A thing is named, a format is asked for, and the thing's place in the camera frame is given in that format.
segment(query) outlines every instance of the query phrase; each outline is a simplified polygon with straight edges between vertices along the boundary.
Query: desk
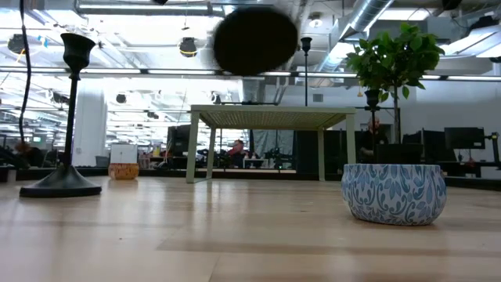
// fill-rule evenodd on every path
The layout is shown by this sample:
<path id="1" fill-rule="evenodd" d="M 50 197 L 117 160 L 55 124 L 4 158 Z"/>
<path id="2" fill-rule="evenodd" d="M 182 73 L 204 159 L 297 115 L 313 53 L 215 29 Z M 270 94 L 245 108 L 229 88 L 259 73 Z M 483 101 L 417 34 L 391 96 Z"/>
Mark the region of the desk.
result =
<path id="1" fill-rule="evenodd" d="M 325 181 L 323 131 L 346 121 L 348 163 L 356 162 L 355 108 L 192 105 L 186 182 L 195 182 L 198 123 L 211 128 L 207 179 L 212 178 L 216 129 L 312 130 L 318 132 L 319 180 Z"/>
<path id="2" fill-rule="evenodd" d="M 439 161 L 442 171 L 447 172 L 448 176 L 463 176 L 465 174 L 475 174 L 476 178 L 481 178 L 481 168 L 500 168 L 501 164 L 494 161 L 475 161 L 475 162 L 458 162 L 458 161 Z"/>
<path id="3" fill-rule="evenodd" d="M 263 164 L 261 165 L 262 168 L 267 168 L 268 167 L 268 159 L 246 159 L 244 158 L 243 159 L 243 168 L 246 168 L 245 166 L 245 162 L 246 161 L 250 161 L 250 163 L 252 164 L 253 161 L 262 161 Z"/>

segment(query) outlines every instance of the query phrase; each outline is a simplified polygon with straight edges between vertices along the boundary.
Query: plant pot pattern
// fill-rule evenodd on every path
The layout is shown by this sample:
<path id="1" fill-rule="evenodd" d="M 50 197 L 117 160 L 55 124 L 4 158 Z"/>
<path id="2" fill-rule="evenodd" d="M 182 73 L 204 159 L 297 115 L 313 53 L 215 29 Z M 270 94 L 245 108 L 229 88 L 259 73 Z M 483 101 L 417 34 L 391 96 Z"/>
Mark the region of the plant pot pattern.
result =
<path id="1" fill-rule="evenodd" d="M 354 217 L 393 225 L 428 225 L 447 200 L 437 165 L 346 164 L 341 189 Z"/>

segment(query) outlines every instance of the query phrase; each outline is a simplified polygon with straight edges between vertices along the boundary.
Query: small orange candle holder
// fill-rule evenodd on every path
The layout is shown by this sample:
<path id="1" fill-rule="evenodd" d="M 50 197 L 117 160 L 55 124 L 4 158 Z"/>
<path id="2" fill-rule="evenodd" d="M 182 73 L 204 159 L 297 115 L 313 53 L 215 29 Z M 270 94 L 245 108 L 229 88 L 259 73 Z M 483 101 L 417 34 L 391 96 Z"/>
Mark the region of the small orange candle holder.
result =
<path id="1" fill-rule="evenodd" d="M 108 175 L 111 179 L 132 180 L 139 175 L 139 164 L 117 164 L 112 163 L 108 167 Z"/>

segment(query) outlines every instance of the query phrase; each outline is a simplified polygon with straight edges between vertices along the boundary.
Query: black monitor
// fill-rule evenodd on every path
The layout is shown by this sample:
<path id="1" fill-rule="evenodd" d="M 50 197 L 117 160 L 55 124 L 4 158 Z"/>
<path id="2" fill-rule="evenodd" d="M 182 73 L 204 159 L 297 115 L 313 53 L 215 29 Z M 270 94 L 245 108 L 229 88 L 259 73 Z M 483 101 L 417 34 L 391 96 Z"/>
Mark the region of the black monitor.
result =
<path id="1" fill-rule="evenodd" d="M 485 149 L 483 128 L 445 128 L 448 149 Z"/>
<path id="2" fill-rule="evenodd" d="M 454 149 L 445 145 L 445 132 L 423 130 L 423 145 L 427 163 L 457 161 Z"/>
<path id="3" fill-rule="evenodd" d="M 421 163 L 421 144 L 378 144 L 378 164 L 417 165 Z"/>
<path id="4" fill-rule="evenodd" d="M 167 138 L 171 144 L 172 154 L 180 157 L 188 151 L 190 125 L 171 126 L 168 128 Z"/>

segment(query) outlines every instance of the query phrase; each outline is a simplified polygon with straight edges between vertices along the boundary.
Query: wooden floor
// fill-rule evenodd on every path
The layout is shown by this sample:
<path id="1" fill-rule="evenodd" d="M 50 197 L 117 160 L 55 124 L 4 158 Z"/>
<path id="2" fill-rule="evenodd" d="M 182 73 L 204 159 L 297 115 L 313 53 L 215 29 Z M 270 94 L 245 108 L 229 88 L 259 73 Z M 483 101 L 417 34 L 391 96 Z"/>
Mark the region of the wooden floor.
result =
<path id="1" fill-rule="evenodd" d="M 334 182 L 92 180 L 101 196 L 0 186 L 0 281 L 501 281 L 497 192 L 449 189 L 404 228 L 353 219 Z"/>

